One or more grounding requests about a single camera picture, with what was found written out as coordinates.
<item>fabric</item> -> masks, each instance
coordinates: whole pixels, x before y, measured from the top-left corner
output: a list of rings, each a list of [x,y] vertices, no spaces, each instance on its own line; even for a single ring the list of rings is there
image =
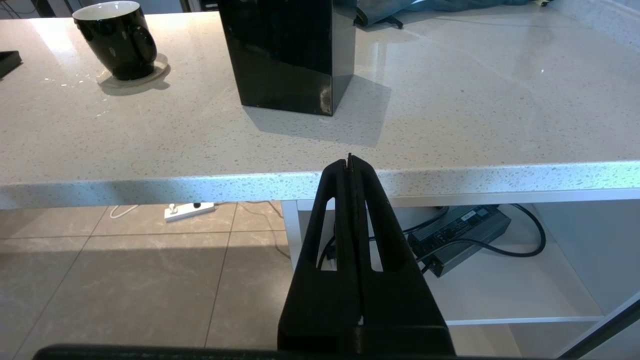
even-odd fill
[[[498,5],[524,5],[530,0],[359,0],[358,23],[370,26],[401,10],[461,12],[469,9],[490,8]]]

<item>quartz countertop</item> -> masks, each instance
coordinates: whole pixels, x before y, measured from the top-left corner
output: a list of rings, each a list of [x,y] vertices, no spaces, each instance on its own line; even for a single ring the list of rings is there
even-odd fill
[[[170,71],[135,90],[72,19],[0,20],[0,208],[313,199],[368,161],[389,197],[640,189],[640,54],[537,6],[357,30],[333,117],[240,105],[217,13],[147,15]]]

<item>coaster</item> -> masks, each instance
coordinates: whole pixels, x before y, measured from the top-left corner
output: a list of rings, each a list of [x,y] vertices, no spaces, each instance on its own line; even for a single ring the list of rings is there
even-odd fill
[[[154,71],[145,76],[144,78],[135,79],[135,80],[118,80],[111,75],[110,71],[105,70],[102,74],[98,75],[95,78],[95,81],[103,88],[112,88],[112,89],[122,89],[122,88],[132,88],[135,86],[140,86],[142,84],[146,84],[149,81],[157,79],[160,75],[164,74],[168,67],[168,62],[166,56],[162,54],[158,54],[156,56],[156,60],[154,61]]]

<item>glossy black box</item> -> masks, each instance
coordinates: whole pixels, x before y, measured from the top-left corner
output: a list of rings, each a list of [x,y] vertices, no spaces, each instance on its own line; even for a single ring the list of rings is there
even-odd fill
[[[355,57],[356,0],[221,0],[240,101],[333,115]]]

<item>black mug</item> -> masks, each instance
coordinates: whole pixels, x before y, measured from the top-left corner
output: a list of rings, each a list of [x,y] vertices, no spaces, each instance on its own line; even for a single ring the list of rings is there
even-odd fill
[[[134,1],[95,4],[72,16],[91,50],[116,79],[144,78],[154,71],[156,43],[140,4]]]

